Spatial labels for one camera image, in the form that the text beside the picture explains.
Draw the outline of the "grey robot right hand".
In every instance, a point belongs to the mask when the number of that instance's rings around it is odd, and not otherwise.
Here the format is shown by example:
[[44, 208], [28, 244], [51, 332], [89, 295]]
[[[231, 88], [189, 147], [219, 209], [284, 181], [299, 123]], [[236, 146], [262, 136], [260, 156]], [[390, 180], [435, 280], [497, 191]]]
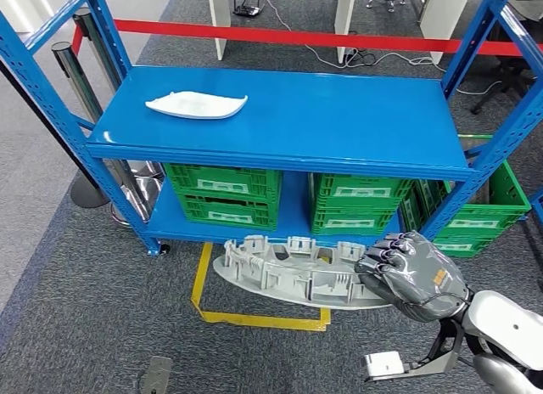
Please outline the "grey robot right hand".
[[370, 292], [418, 322], [453, 318], [469, 304], [461, 270], [416, 231], [387, 234], [367, 248], [354, 271]]

